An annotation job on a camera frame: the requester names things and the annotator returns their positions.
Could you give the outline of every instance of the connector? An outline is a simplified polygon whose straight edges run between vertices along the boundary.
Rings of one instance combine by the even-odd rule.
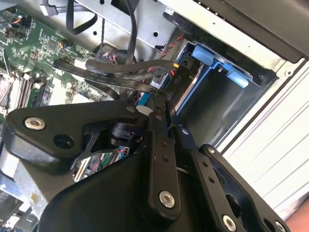
[[[40,9],[45,16],[58,15],[58,11],[55,5],[40,5]]]

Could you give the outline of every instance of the wire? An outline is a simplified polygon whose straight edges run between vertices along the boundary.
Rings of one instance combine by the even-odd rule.
[[[138,81],[133,80],[126,80],[121,78],[110,78],[108,76],[104,76],[101,74],[93,73],[78,67],[75,67],[71,64],[68,64],[62,60],[55,60],[54,61],[54,68],[65,71],[66,73],[71,73],[77,76],[84,78],[85,80],[97,82],[100,84],[110,85],[110,86],[117,86],[121,88],[130,88],[135,89],[138,91],[146,92],[146,93],[155,93],[160,95],[165,95],[165,92],[155,88],[154,86],[150,86]]]
[[[73,58],[69,55],[69,53],[66,51],[66,48],[64,47],[63,42],[60,42],[59,44],[60,44],[60,47],[61,47],[63,53],[67,55],[67,57],[70,59],[70,61],[74,62],[74,59],[73,59]]]
[[[66,27],[73,35],[78,35],[87,30],[93,26],[97,20],[98,16],[95,14],[92,19],[74,28],[74,0],[67,0]]]
[[[93,59],[89,59],[86,61],[86,68],[89,71],[95,73],[129,73],[142,69],[147,69],[152,66],[160,66],[161,68],[167,70],[168,72],[173,68],[178,68],[179,65],[164,59],[154,59],[145,62],[140,62],[136,64],[125,64],[125,65],[111,65],[111,64],[103,64],[101,62],[95,61]]]
[[[17,20],[15,20],[15,21],[13,21],[13,22],[0,22],[0,24],[17,24],[17,23],[19,23],[21,21],[21,18],[19,18],[19,19],[17,19]]]
[[[65,13],[67,11],[67,7],[66,6],[57,6],[56,10],[58,13]],[[84,7],[84,6],[74,6],[74,11],[75,12],[92,12],[91,10],[89,10],[88,8]]]
[[[104,32],[105,32],[105,19],[102,18],[102,33],[101,33],[101,43],[98,52],[96,53],[95,60],[100,58],[103,46],[104,46]]]
[[[171,48],[173,48],[173,47],[176,45],[176,43],[177,43],[179,40],[181,40],[183,37],[184,37],[184,33],[183,33],[182,35],[178,36],[178,37],[176,38],[175,42],[172,43],[170,46],[168,46],[168,47],[166,48],[166,50],[163,52],[163,54],[162,54],[162,56],[161,56],[161,59],[164,58],[164,57],[169,53],[169,51],[171,50]],[[150,68],[148,69],[148,72],[151,72],[152,69],[154,69],[154,67],[150,67]]]
[[[129,45],[127,47],[126,64],[132,64],[133,59],[134,59],[134,52],[135,52],[136,39],[137,39],[137,25],[136,25],[134,10],[133,10],[129,0],[126,0],[126,6],[129,10],[129,14],[130,14],[130,18],[131,18],[131,27],[132,27],[130,42],[129,42]]]
[[[123,74],[123,75],[120,75],[120,76],[117,76],[118,78],[122,78],[122,79],[128,79],[128,80],[146,80],[146,79],[151,79],[151,78],[154,78],[158,75],[162,75],[162,74],[165,74],[166,71],[165,70],[162,70],[162,69],[156,69],[152,72],[148,72],[148,73],[143,73],[143,74],[130,74],[130,75],[126,75],[126,74]]]

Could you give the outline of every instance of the chip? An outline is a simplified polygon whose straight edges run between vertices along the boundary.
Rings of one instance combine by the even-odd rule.
[[[48,47],[49,47],[49,49],[55,51],[56,48],[57,48],[57,43],[51,40],[51,41],[49,41]]]
[[[34,52],[31,52],[31,53],[30,53],[30,58],[31,58],[31,59],[35,59],[35,57],[36,57],[35,53],[34,53]]]

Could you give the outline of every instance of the blue plastic tab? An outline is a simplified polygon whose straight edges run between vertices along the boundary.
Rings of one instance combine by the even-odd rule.
[[[233,65],[224,64],[222,65],[222,67],[228,71],[226,76],[242,88],[247,87],[249,84],[249,80],[252,79],[251,76],[241,72],[240,70],[235,68]]]
[[[147,103],[149,98],[150,98],[150,94],[149,93],[144,93],[144,95],[140,98],[140,100],[138,101],[136,106],[138,106],[138,105],[146,105],[146,103]]]
[[[213,64],[214,54],[207,51],[204,47],[197,45],[191,55],[195,59],[201,61],[207,66],[211,66]]]

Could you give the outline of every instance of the green circuit board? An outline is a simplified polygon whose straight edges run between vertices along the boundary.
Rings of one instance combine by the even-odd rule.
[[[0,22],[16,22],[17,20],[20,22],[0,24],[0,47],[5,49],[13,70],[18,70],[21,75],[27,73],[35,79],[35,82],[45,82],[40,105],[78,103],[73,99],[73,96],[77,94],[91,101],[109,100],[103,92],[94,90],[89,84],[52,67],[55,59],[69,60],[70,56],[73,60],[83,61],[93,57],[92,52],[69,41],[70,45],[66,47],[66,54],[60,42],[68,40],[58,31],[31,18],[19,9],[15,9],[15,12],[7,10],[0,12]],[[0,56],[0,62],[4,62],[2,56]],[[59,85],[63,89],[61,94],[59,94]],[[53,91],[56,91],[55,88],[58,88],[55,95],[61,95],[62,97],[59,98],[62,99],[50,103]],[[31,102],[34,101],[32,98],[36,98],[38,92],[37,89],[32,88],[28,93],[31,99],[24,107],[31,107]]]

